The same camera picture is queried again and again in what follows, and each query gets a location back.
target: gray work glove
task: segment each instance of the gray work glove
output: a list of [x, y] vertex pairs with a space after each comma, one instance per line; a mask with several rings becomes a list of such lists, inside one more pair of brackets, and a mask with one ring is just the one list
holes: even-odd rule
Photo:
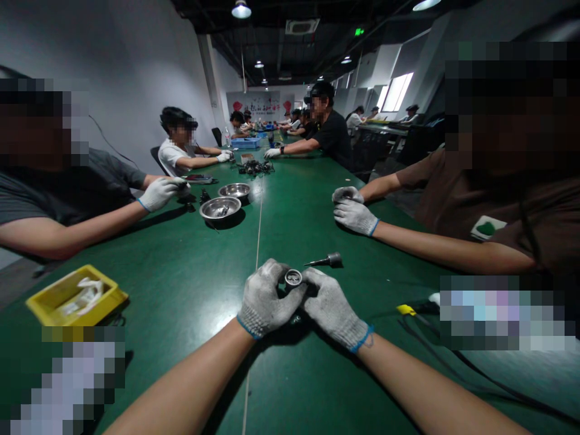
[[289, 270], [288, 265], [269, 259], [246, 280], [237, 319], [256, 340], [285, 324], [302, 302], [305, 283], [290, 290], [285, 298], [278, 298], [278, 281]]
[[331, 338], [357, 353], [373, 328], [358, 318], [333, 277], [308, 268], [302, 272], [302, 279], [318, 288], [318, 295], [307, 297], [303, 303], [308, 315]]
[[173, 177], [173, 181], [175, 182], [175, 184], [177, 185], [177, 188], [178, 188], [178, 191], [177, 191], [178, 198], [186, 198], [192, 192], [192, 187], [183, 178]]
[[359, 202], [341, 199], [334, 207], [334, 220], [339, 224], [365, 236], [372, 236], [379, 219]]
[[174, 180], [158, 178], [149, 184], [149, 187], [138, 201], [145, 210], [152, 213], [165, 207], [169, 200], [177, 194], [178, 189], [179, 187]]
[[335, 204], [342, 199], [352, 199], [353, 201], [364, 204], [364, 198], [354, 186], [339, 187], [332, 194], [332, 202]]

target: white t-shirt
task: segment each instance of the white t-shirt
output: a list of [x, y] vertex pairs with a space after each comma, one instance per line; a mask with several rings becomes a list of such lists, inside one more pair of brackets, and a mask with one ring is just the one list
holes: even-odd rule
[[171, 176], [182, 176], [189, 172], [189, 169], [184, 169], [177, 166], [177, 160], [182, 157], [191, 158], [195, 157], [195, 147], [191, 144], [185, 145], [186, 151], [183, 151], [177, 145], [175, 145], [171, 140], [165, 139], [165, 142], [159, 147], [159, 161], [161, 165], [165, 168], [167, 173]]

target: stainless steel bowl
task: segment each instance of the stainless steel bowl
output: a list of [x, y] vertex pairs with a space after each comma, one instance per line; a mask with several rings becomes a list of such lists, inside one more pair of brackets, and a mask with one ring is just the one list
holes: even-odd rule
[[219, 196], [228, 196], [230, 198], [237, 198], [243, 201], [250, 194], [251, 187], [245, 183], [227, 184], [217, 191]]
[[218, 222], [237, 213], [240, 208], [242, 208], [242, 203], [239, 199], [220, 196], [205, 202], [199, 209], [199, 214], [206, 221]]

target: poster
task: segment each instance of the poster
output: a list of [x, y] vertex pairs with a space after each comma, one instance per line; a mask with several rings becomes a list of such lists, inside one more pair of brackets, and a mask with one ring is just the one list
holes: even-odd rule
[[252, 113], [252, 121], [262, 118], [262, 121], [279, 121], [284, 119], [286, 111], [292, 111], [293, 95], [284, 95], [285, 99], [280, 98], [279, 91], [248, 91], [228, 92], [228, 112], [244, 112], [246, 110]]

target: white work glove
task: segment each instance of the white work glove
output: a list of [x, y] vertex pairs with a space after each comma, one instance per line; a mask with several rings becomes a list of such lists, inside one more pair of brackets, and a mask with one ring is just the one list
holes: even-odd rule
[[230, 159], [230, 155], [229, 154], [220, 154], [220, 155], [216, 155], [217, 161], [220, 163], [223, 163], [225, 161], [228, 161]]
[[149, 213], [165, 207], [173, 196], [177, 194], [179, 187], [174, 180], [158, 178], [143, 193], [138, 201]]
[[332, 202], [335, 204], [341, 199], [352, 199], [353, 201], [364, 204], [364, 198], [354, 186], [339, 187], [332, 194]]
[[289, 270], [288, 265], [269, 259], [246, 280], [237, 320], [256, 340], [285, 324], [302, 302], [308, 288], [306, 284], [278, 299], [278, 281]]
[[192, 187], [189, 185], [187, 181], [180, 177], [173, 177], [173, 181], [177, 184], [177, 197], [178, 198], [186, 198], [192, 192]]
[[302, 279], [318, 288], [316, 297], [304, 300], [303, 307], [308, 315], [336, 342], [357, 353], [372, 334], [373, 327], [358, 318], [334, 278], [308, 268], [302, 272]]
[[265, 159], [276, 158], [280, 155], [280, 148], [270, 148], [264, 153]]
[[334, 207], [334, 220], [348, 229], [365, 236], [372, 236], [379, 219], [359, 202], [341, 199]]

